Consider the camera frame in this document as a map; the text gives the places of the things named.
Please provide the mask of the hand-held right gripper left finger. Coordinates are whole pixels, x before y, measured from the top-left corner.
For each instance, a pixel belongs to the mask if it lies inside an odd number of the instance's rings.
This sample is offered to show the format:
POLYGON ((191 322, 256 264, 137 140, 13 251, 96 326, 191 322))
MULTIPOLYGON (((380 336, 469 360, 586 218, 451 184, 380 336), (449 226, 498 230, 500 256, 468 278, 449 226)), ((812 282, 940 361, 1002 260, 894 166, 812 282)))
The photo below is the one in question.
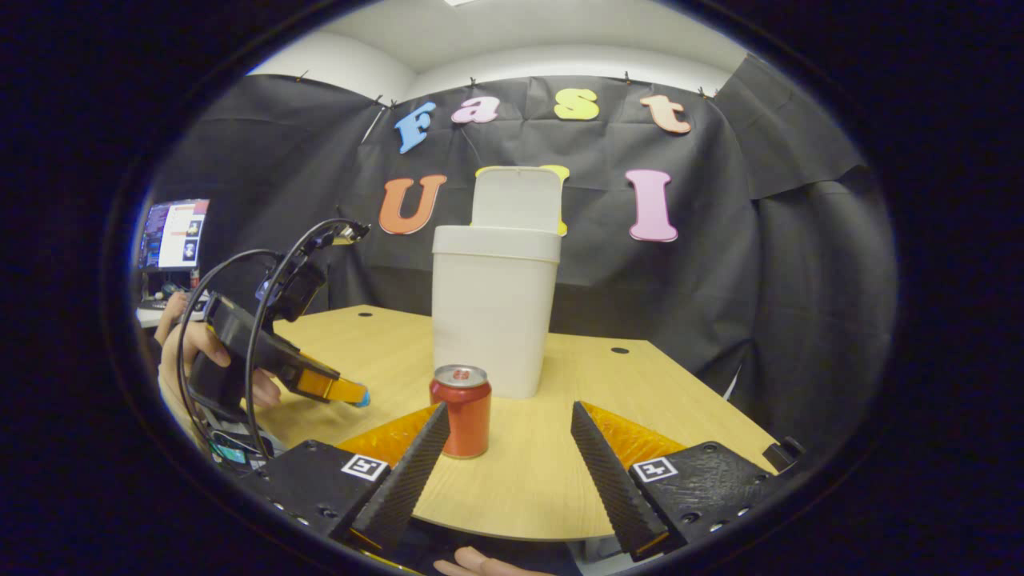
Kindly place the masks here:
POLYGON ((406 422, 414 430, 394 466, 368 448, 309 440, 241 477, 241 488, 308 533, 367 553, 390 553, 445 447, 447 404, 409 414, 406 422))

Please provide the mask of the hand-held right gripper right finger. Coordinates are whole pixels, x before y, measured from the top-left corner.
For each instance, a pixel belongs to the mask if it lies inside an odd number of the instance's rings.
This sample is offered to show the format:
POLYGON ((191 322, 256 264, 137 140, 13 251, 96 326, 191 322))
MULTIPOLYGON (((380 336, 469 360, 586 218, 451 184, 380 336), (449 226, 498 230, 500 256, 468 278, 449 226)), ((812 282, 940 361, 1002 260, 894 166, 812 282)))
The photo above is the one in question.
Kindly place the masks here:
POLYGON ((684 448, 589 402, 574 402, 571 435, 618 546, 634 561, 720 534, 782 484, 720 442, 684 448))

